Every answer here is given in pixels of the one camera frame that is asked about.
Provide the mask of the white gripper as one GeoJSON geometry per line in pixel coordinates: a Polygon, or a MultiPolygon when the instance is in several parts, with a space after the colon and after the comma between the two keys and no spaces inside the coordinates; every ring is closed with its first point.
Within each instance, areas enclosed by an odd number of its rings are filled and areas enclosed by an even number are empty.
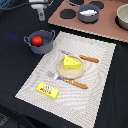
{"type": "Polygon", "coordinates": [[[29,0],[31,7],[35,9],[38,12],[39,20],[44,21],[45,20],[45,14],[44,9],[49,4],[48,0],[29,0]]]}

